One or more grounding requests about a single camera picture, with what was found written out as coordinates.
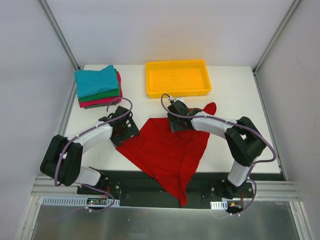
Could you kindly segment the red t shirt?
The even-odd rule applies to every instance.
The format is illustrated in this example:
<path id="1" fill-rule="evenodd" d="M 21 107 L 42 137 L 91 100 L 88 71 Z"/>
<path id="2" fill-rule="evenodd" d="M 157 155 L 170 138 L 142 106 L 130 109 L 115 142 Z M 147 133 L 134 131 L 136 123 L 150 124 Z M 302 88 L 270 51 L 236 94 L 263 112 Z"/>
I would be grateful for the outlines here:
<path id="1" fill-rule="evenodd" d="M 139 135 L 126 140 L 116 150 L 156 179 L 184 207 L 187 185 L 199 166 L 209 137 L 204 131 L 172 132 L 168 118 L 149 118 Z"/>

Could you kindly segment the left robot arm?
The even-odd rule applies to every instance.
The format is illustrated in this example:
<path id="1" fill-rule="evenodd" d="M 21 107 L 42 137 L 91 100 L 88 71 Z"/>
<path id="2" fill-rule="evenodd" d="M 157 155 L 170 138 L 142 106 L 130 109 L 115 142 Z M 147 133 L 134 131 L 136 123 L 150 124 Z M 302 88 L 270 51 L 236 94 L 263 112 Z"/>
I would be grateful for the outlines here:
<path id="1" fill-rule="evenodd" d="M 82 165 L 82 157 L 89 149 L 103 141 L 111 141 L 116 147 L 138 136 L 140 131 L 130 109 L 118 106 L 115 112 L 98 119 L 86 130 L 70 135 L 55 135 L 46 150 L 40 172 L 51 177 L 56 186 L 74 183 L 99 195 L 107 187 L 107 176 L 100 170 Z"/>

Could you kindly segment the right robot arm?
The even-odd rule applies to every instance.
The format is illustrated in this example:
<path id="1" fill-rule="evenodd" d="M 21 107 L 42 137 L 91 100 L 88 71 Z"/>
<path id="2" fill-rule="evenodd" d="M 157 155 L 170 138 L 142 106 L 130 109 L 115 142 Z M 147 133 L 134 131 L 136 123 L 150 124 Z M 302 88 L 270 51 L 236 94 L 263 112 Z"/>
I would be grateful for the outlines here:
<path id="1" fill-rule="evenodd" d="M 250 169 L 266 148 L 257 136 L 259 131 L 248 117 L 228 122 L 213 119 L 213 116 L 198 108 L 191 109 L 181 100 L 171 99 L 168 119 L 173 132 L 191 130 L 209 133 L 226 140 L 234 159 L 226 180 L 215 188 L 215 193 L 226 199 L 237 197 L 243 191 Z"/>

